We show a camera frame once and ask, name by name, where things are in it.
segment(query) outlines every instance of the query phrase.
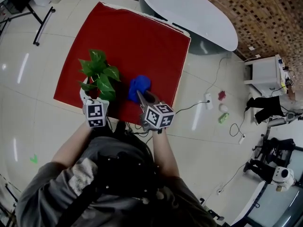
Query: red mat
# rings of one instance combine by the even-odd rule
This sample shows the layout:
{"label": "red mat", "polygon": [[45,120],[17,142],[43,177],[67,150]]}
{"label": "red mat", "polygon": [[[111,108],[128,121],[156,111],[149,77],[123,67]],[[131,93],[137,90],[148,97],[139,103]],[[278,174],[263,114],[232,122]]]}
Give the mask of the red mat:
{"label": "red mat", "polygon": [[78,59],[90,60],[89,49],[103,50],[110,65],[118,67],[121,81],[115,85],[115,102],[108,116],[139,124],[139,105],[127,100],[130,80],[138,75],[151,79],[151,92],[173,104],[190,38],[183,33],[126,9],[99,2],[79,31],[64,63],[54,99],[82,108]]}

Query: plant leaf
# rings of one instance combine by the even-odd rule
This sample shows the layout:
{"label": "plant leaf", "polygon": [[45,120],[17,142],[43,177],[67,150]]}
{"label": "plant leaf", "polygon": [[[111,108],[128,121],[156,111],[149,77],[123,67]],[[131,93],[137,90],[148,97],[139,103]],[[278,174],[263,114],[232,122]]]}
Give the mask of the plant leaf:
{"label": "plant leaf", "polygon": [[88,77],[91,77],[93,75],[95,75],[96,73],[92,71],[92,69],[90,68],[91,67],[91,61],[85,61],[85,60],[80,60],[80,63],[81,63],[81,66],[82,66],[82,70],[83,70],[83,73],[88,76]]}
{"label": "plant leaf", "polygon": [[83,82],[81,82],[81,81],[79,81],[79,84],[80,84],[81,88],[82,88],[84,91],[86,91],[86,92],[88,92],[88,91],[90,91],[90,90],[93,90],[93,89],[95,89],[95,88],[97,87],[97,86],[92,85],[92,84],[85,84],[85,83],[83,83]]}
{"label": "plant leaf", "polygon": [[100,74],[97,80],[97,86],[101,92],[114,92],[112,85],[110,84],[107,76],[105,74]]}
{"label": "plant leaf", "polygon": [[115,79],[116,81],[120,81],[120,78],[119,78],[119,70],[117,67],[115,66],[110,66],[110,67],[107,67],[103,70],[103,73],[105,75],[107,75],[108,77],[112,78],[112,79]]}
{"label": "plant leaf", "polygon": [[106,55],[104,51],[89,50],[89,55],[93,62],[104,62],[106,60]]}
{"label": "plant leaf", "polygon": [[102,100],[107,100],[107,101],[114,101],[116,99],[116,93],[113,91],[113,92],[101,92],[99,94],[99,97],[102,99]]}
{"label": "plant leaf", "polygon": [[90,69],[96,74],[102,73],[102,71],[106,68],[106,64],[104,61],[92,61],[90,64]]}

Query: white oval table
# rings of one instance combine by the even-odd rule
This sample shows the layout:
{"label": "white oval table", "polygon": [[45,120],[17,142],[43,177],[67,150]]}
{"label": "white oval table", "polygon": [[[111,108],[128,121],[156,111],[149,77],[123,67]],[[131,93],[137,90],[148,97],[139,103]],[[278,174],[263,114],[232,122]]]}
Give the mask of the white oval table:
{"label": "white oval table", "polygon": [[225,50],[234,51],[238,46],[238,36],[231,21],[208,0],[144,1],[169,23],[194,32]]}

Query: brick wall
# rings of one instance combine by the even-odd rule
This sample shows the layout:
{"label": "brick wall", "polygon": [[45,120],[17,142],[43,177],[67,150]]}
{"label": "brick wall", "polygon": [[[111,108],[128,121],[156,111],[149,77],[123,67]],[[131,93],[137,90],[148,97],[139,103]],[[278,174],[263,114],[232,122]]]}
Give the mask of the brick wall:
{"label": "brick wall", "polygon": [[209,1],[235,26],[245,58],[280,54],[294,71],[295,89],[303,89],[303,0]]}

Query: green plant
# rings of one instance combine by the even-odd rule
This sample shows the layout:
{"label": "green plant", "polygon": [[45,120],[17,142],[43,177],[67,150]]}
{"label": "green plant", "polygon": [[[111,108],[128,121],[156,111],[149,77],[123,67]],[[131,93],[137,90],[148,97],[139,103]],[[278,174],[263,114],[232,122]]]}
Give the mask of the green plant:
{"label": "green plant", "polygon": [[120,81],[119,70],[115,66],[109,66],[106,61],[106,55],[100,50],[89,50],[91,61],[80,60],[82,70],[92,81],[89,84],[79,81],[81,88],[88,92],[99,89],[99,97],[103,100],[113,101],[116,98],[116,92],[112,87],[109,79]]}

